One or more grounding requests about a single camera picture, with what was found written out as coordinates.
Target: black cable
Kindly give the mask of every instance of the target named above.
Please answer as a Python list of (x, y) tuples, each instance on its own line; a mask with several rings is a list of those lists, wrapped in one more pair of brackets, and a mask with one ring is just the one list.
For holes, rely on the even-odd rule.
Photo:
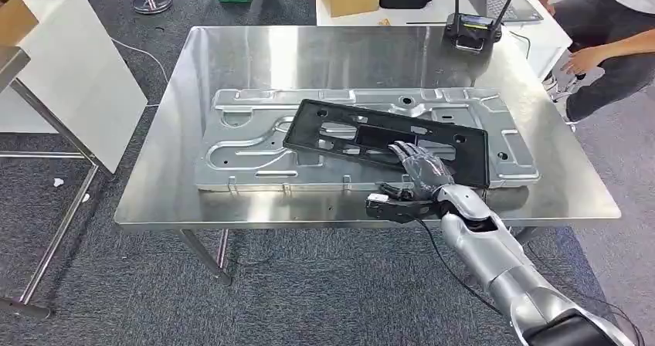
[(612, 312), (612, 314), (619, 315), (620, 317), (622, 317), (623, 319), (625, 319), (628, 323), (630, 323), (630, 326), (632, 327), (633, 332), (634, 332), (634, 334), (635, 334), (635, 338), (636, 338), (637, 346), (642, 346), (642, 345), (645, 345), (645, 344), (646, 344), (645, 341), (644, 341), (644, 339), (643, 339), (643, 335), (642, 335), (642, 333), (641, 333), (641, 330), (639, 329), (639, 327), (637, 327), (636, 324), (633, 323), (632, 320), (630, 320), (630, 317), (628, 317), (628, 314), (626, 314), (625, 311), (623, 311), (620, 307), (616, 306), (615, 304), (611, 304), (611, 303), (609, 303), (609, 302), (606, 302), (606, 301), (601, 300), (601, 299), (599, 299), (599, 298), (597, 298), (597, 297), (594, 297), (594, 296), (589, 296), (588, 294), (583, 293), (582, 291), (578, 290), (578, 289), (575, 287), (574, 284), (568, 282), (567, 280), (565, 280), (564, 278), (562, 278), (561, 276), (559, 276), (559, 275), (557, 274), (557, 272), (556, 272), (556, 271), (555, 271), (555, 270), (554, 270), (550, 265), (548, 265), (548, 264), (545, 262), (545, 260), (543, 260), (543, 259), (542, 259), (542, 258), (541, 258), (541, 257), (540, 257), (536, 252), (535, 252), (535, 250), (532, 248), (532, 246), (531, 246), (530, 243), (526, 244), (525, 246), (528, 248), (528, 250), (530, 251), (530, 253), (532, 253), (532, 256), (534, 256), (535, 259), (537, 259), (537, 261), (538, 261), (541, 265), (546, 266), (546, 268), (551, 272), (551, 275), (552, 275), (552, 276), (558, 278), (560, 281), (562, 281), (564, 284), (566, 284), (567, 287), (568, 287), (570, 290), (572, 290), (573, 292), (577, 293), (578, 295), (580, 295), (580, 296), (582, 296), (582, 297), (584, 297), (584, 298), (587, 298), (587, 299), (589, 299), (589, 300), (594, 300), (594, 301), (596, 301), (596, 302), (600, 302), (601, 304), (605, 304), (605, 305), (607, 305), (607, 306), (610, 307), (610, 308), (616, 309), (617, 312), (614, 312), (613, 310), (610, 310), (610, 312)]
[(448, 270), (448, 273), (450, 273), (457, 282), (464, 287), (465, 290), (467, 290), (471, 296), (476, 297), (480, 302), (485, 304), (487, 307), (489, 307), (491, 310), (493, 310), (496, 314), (503, 316), (503, 313), (501, 313), (500, 310), (498, 310), (494, 305), (490, 304), (487, 300), (482, 298), (479, 294), (477, 294), (471, 287), (467, 286), (454, 272), (452, 269), (450, 269), (450, 266), (446, 263), (446, 261), (443, 259), (443, 256), (441, 256), (441, 252), (439, 251), (439, 248), (436, 246), (436, 243), (434, 242), (434, 236), (432, 235), (432, 232), (428, 228), (428, 226), (423, 222), (423, 220), (415, 217), (414, 218), (425, 230), (428, 232), (428, 235), (430, 237), (430, 242), (432, 242), (432, 247), (434, 247), (434, 250), (436, 252), (436, 255), (439, 257), (439, 260), (441, 260), (441, 263), (446, 267), (446, 270)]
[(523, 39), (524, 41), (528, 42), (528, 52), (525, 54), (525, 59), (527, 59), (530, 56), (530, 48), (532, 47), (532, 42), (526, 36), (519, 35), (518, 33), (512, 31), (510, 31), (510, 33), (514, 36), (517, 36), (519, 39)]

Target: person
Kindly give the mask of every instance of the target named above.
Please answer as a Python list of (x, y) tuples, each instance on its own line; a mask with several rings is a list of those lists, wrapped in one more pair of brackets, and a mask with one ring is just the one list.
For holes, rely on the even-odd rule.
[(562, 67), (583, 74), (602, 63), (605, 74), (569, 96), (559, 110), (577, 122), (629, 97), (655, 76), (655, 0), (539, 0), (574, 42)]

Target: white desk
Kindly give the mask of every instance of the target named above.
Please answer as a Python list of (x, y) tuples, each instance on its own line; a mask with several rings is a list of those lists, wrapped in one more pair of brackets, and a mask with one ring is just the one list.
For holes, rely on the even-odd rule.
[[(110, 172), (146, 98), (87, 0), (23, 0), (39, 24), (18, 44), (19, 79)], [(55, 133), (11, 88), (0, 93), (0, 132)]]
[[(544, 16), (544, 20), (536, 23), (510, 23), (504, 27), (504, 30), (512, 31), (531, 40), (528, 64), (535, 75), (543, 80), (566, 48), (571, 45), (571, 39), (538, 0), (528, 0), (528, 2)], [(445, 22), (453, 11), (454, 0), (432, 0), (425, 8), (418, 10), (380, 8), (374, 12), (332, 18), (323, 2), (316, 0), (316, 24), (378, 25), (384, 19), (388, 19), (391, 25), (407, 25), (407, 22), (439, 23)], [(473, 6), (468, 0), (460, 0), (460, 11), (475, 14)], [(519, 50), (523, 54), (527, 54), (528, 43), (524, 39), (514, 37), (510, 33), (506, 33), (505, 36), (511, 36)]]

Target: robotic hand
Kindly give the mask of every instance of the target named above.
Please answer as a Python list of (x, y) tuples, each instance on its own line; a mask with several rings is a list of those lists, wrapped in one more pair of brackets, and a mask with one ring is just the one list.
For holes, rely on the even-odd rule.
[(634, 346), (610, 322), (557, 291), (523, 253), (501, 219), (476, 192), (457, 185), (438, 157), (414, 144), (389, 145), (412, 177), (414, 191), (382, 184), (366, 212), (400, 223), (437, 215), (458, 253), (526, 346)]

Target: metal table leg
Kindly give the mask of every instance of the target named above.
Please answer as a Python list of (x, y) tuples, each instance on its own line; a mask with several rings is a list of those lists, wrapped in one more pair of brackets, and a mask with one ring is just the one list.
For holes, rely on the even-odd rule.
[(55, 232), (53, 239), (50, 241), (46, 252), (43, 254), (39, 265), (32, 277), (30, 278), (22, 296), (18, 300), (0, 297), (0, 310), (6, 310), (14, 314), (23, 314), (37, 318), (47, 318), (51, 312), (50, 309), (30, 305), (29, 302), (34, 296), (36, 289), (41, 283), (43, 275), (46, 273), (50, 261), (52, 261), (55, 253), (57, 252), (64, 236), (66, 235), (75, 213), (80, 207), (87, 193), (93, 178), (98, 170), (103, 170), (109, 175), (111, 172), (107, 170), (101, 162), (97, 161), (93, 153), (82, 143), (82, 141), (70, 131), (66, 125), (57, 118), (57, 116), (46, 107), (45, 104), (18, 78), (10, 83), (11, 87), (18, 93), (27, 104), (29, 104), (46, 122), (53, 126), (59, 134), (65, 137), (71, 144), (77, 148), (78, 152), (41, 152), (41, 151), (0, 151), (0, 158), (59, 158), (59, 159), (87, 159), (91, 168), (87, 172), (82, 185), (77, 190), (73, 202), (66, 210), (59, 228)]
[(180, 236), (182, 241), (186, 243), (186, 245), (195, 253), (195, 255), (200, 259), (200, 261), (205, 264), (205, 266), (209, 269), (210, 272), (212, 272), (212, 275), (217, 277), (222, 284), (225, 284), (226, 286), (230, 285), (232, 283), (232, 278), (229, 277), (225, 271), (222, 269), (222, 261), (223, 258), (225, 257), (225, 246), (227, 246), (227, 234), (226, 232), (223, 233), (223, 236), (225, 237), (225, 243), (223, 244), (223, 238), (221, 238), (221, 247), (219, 247), (219, 252), (222, 250), (223, 254), (220, 255), (219, 261), (221, 262), (221, 265), (219, 265), (216, 260), (212, 257), (211, 254), (207, 251), (205, 246), (202, 245), (198, 237), (194, 234), (192, 230), (178, 230), (177, 234)]
[(531, 240), (539, 236), (544, 228), (537, 226), (525, 226), (520, 232), (518, 232), (514, 238), (522, 245), (528, 244)]
[(41, 258), (39, 265), (36, 267), (36, 271), (32, 275), (32, 278), (29, 280), (29, 283), (27, 283), (27, 287), (25, 288), (25, 290), (22, 293), (22, 296), (20, 297), (20, 302), (22, 304), (26, 305), (32, 299), (32, 296), (34, 295), (36, 288), (39, 286), (39, 283), (41, 282), (41, 278), (43, 278), (43, 274), (46, 273), (50, 261), (53, 259), (53, 256), (55, 256), (55, 252), (59, 248), (59, 245), (61, 244), (63, 237), (66, 235), (66, 232), (70, 227), (70, 223), (73, 221), (75, 212), (77, 212), (77, 209), (80, 207), (80, 204), (82, 204), (84, 195), (87, 193), (87, 190), (89, 190), (89, 187), (91, 186), (91, 182), (93, 181), (93, 177), (96, 175), (96, 172), (98, 172), (98, 166), (92, 165), (91, 169), (87, 173), (87, 177), (84, 179), (84, 182), (82, 182), (82, 186), (80, 186), (80, 189), (77, 191), (77, 194), (73, 199), (73, 203), (70, 204), (70, 207), (68, 208), (68, 211), (66, 211), (66, 214), (64, 215), (61, 224), (59, 224), (59, 228), (55, 232), (55, 236), (53, 237), (53, 240), (50, 241), (50, 244), (48, 245), (48, 249), (46, 249), (46, 253), (43, 254), (43, 257)]
[(132, 8), (139, 14), (152, 15), (168, 10), (173, 0), (134, 0)]
[(34, 305), (24, 305), (20, 301), (0, 297), (0, 310), (14, 313), (16, 315), (27, 315), (38, 319), (46, 319), (50, 316), (50, 309)]

